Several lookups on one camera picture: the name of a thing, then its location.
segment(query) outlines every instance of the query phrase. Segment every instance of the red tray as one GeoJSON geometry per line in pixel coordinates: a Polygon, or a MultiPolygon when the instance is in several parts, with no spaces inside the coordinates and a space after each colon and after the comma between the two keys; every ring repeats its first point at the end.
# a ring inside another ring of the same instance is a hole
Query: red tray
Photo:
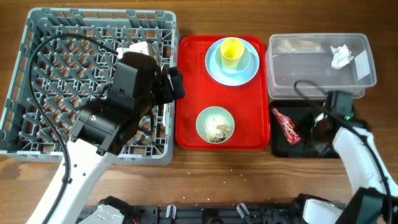
{"type": "Polygon", "coordinates": [[[248,41],[257,50],[260,67],[250,82],[240,86],[226,86],[214,80],[205,66],[207,50],[214,42],[225,37],[227,36],[191,35],[180,43],[178,69],[183,74],[186,95],[184,99],[177,100],[175,138],[185,149],[260,150],[269,142],[264,44],[257,37],[236,36],[248,41]],[[197,117],[209,106],[223,107],[234,118],[234,133],[224,143],[207,143],[197,133],[197,117]]]}

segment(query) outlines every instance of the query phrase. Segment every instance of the green bowl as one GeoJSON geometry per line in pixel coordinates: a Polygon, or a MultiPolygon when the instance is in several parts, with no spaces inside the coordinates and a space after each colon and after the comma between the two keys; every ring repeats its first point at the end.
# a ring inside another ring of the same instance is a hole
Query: green bowl
{"type": "Polygon", "coordinates": [[[219,107],[219,106],[211,106],[211,107],[204,109],[202,112],[200,112],[200,114],[198,115],[198,118],[197,118],[196,127],[197,127],[197,132],[198,132],[199,136],[204,141],[206,141],[208,143],[212,143],[212,144],[220,144],[220,143],[226,142],[234,133],[235,121],[234,121],[234,118],[232,117],[231,113],[228,112],[228,110],[226,110],[222,107],[219,107]],[[232,127],[232,131],[230,131],[228,133],[228,135],[225,137],[225,139],[220,142],[209,142],[205,139],[204,133],[202,133],[203,123],[205,122],[206,118],[209,118],[212,116],[217,116],[217,115],[225,117],[225,119],[227,120],[229,125],[232,127]]]}

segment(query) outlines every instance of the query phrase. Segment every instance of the candy wrapper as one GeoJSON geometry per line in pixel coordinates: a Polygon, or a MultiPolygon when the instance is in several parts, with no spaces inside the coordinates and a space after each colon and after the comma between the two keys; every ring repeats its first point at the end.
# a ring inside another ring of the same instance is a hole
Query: candy wrapper
{"type": "Polygon", "coordinates": [[[275,107],[272,107],[271,111],[276,116],[276,119],[278,119],[280,126],[284,130],[286,140],[291,145],[301,141],[301,137],[294,131],[296,126],[293,121],[288,116],[281,114],[275,107]]]}

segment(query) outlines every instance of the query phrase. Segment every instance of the gray plastic container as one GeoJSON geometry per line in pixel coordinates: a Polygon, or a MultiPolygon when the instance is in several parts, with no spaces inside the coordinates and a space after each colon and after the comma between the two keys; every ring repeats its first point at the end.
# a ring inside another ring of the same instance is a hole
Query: gray plastic container
{"type": "MultiPolygon", "coordinates": [[[[29,98],[25,69],[30,54],[43,38],[67,32],[92,37],[113,49],[148,41],[159,65],[177,66],[180,33],[173,12],[32,9],[0,120],[0,154],[20,161],[61,161],[62,152],[59,144],[54,143],[51,130],[40,128],[44,121],[29,98]]],[[[76,108],[98,95],[105,84],[111,82],[116,62],[116,56],[104,49],[73,39],[54,40],[39,53],[34,65],[35,97],[65,141],[69,139],[76,108]]],[[[170,163],[174,146],[174,106],[173,102],[153,108],[154,131],[151,135],[138,132],[123,147],[115,163],[151,166],[170,163]]],[[[149,129],[149,120],[144,117],[140,125],[149,129]]]]}
{"type": "MultiPolygon", "coordinates": [[[[377,82],[371,48],[364,34],[275,34],[269,39],[266,62],[268,93],[275,100],[299,98],[293,88],[296,80],[315,81],[326,91],[350,91],[356,98],[364,96],[365,88],[377,82]],[[330,47],[344,44],[354,59],[335,70],[331,67],[330,47]],[[363,77],[364,70],[369,73],[363,77]]],[[[300,84],[299,88],[309,98],[323,98],[312,86],[300,84]]]]}

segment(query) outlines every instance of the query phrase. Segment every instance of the yellow cup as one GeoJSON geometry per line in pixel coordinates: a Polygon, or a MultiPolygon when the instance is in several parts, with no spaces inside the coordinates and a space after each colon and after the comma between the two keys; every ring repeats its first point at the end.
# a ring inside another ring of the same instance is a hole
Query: yellow cup
{"type": "Polygon", "coordinates": [[[238,65],[243,55],[244,45],[238,38],[228,37],[221,44],[220,50],[223,66],[234,68],[238,65]]]}

